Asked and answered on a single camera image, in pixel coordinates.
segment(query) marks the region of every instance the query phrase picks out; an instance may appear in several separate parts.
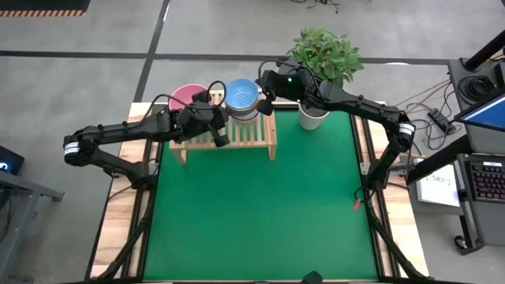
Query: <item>keyboard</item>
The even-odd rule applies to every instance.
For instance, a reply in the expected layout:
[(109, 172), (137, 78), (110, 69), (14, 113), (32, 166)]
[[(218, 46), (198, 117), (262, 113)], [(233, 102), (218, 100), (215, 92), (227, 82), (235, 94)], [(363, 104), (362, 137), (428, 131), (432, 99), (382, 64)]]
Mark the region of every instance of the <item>keyboard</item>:
[(505, 166), (470, 163), (475, 200), (505, 203)]

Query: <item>small red object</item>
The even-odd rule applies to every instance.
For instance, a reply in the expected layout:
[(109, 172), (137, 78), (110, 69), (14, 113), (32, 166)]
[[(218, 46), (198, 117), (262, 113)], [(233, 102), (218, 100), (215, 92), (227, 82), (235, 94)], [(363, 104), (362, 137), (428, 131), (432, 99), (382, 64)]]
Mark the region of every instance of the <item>small red object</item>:
[(355, 211), (360, 207), (360, 204), (361, 204), (361, 200), (360, 199), (356, 200), (356, 203), (354, 203), (354, 210)]

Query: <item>computer screen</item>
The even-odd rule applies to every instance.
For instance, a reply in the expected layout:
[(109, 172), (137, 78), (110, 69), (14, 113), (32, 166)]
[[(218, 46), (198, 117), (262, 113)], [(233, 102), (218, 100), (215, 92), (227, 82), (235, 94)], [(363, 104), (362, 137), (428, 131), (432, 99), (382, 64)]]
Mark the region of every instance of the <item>computer screen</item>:
[(469, 122), (485, 128), (505, 131), (505, 93), (460, 117), (460, 122)]

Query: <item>concrete floor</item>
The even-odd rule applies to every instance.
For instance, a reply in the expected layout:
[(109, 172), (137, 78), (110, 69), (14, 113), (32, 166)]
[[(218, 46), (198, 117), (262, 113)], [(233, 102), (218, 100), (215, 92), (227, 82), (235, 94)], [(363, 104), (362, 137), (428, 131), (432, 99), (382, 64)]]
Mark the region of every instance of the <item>concrete floor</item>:
[[(87, 15), (79, 18), (0, 18), (0, 50), (146, 53), (162, 2), (92, 0)], [(348, 33), (364, 57), (459, 58), (505, 26), (500, 0), (340, 1), (338, 15), (332, 6), (306, 9), (311, 4), (172, 0), (157, 52), (285, 54), (300, 29), (324, 26)], [(64, 164), (62, 138), (86, 125), (124, 119), (143, 64), (132, 59), (0, 57), (0, 144), (27, 157), (24, 177), (66, 192), (60, 204), (40, 204), (17, 274), (31, 275), (36, 283), (84, 277), (110, 179), (92, 166)], [(142, 100), (186, 83), (254, 78), (257, 64), (154, 61)], [(395, 104), (446, 79), (447, 68), (440, 65), (366, 65), (346, 90)], [(433, 98), (428, 105), (440, 108), (440, 95)], [(448, 101), (457, 113), (454, 96)], [(448, 137), (447, 143), (463, 133)], [(416, 142), (423, 154), (432, 153), (424, 133), (416, 135)], [(118, 145), (106, 149), (118, 153)], [(503, 282), (505, 249), (460, 256), (452, 245), (452, 237), (461, 233), (454, 216), (416, 219), (431, 276)]]

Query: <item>wooden rack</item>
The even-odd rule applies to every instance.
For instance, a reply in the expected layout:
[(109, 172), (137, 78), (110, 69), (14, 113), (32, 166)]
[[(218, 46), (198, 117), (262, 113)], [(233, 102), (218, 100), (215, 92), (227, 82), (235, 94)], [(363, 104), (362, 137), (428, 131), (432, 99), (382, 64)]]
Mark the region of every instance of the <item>wooden rack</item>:
[[(212, 103), (217, 104), (223, 99), (223, 91), (212, 91)], [(226, 127), (219, 130), (226, 134), (230, 143), (222, 149), (228, 148), (262, 148), (268, 149), (268, 158), (275, 160), (277, 151), (277, 133), (275, 131), (275, 113), (271, 116), (258, 114), (256, 118), (247, 122), (237, 122), (233, 118), (226, 123)], [(216, 149), (210, 132), (187, 140), (181, 144), (170, 142), (170, 150), (181, 164), (187, 162), (187, 151)]]

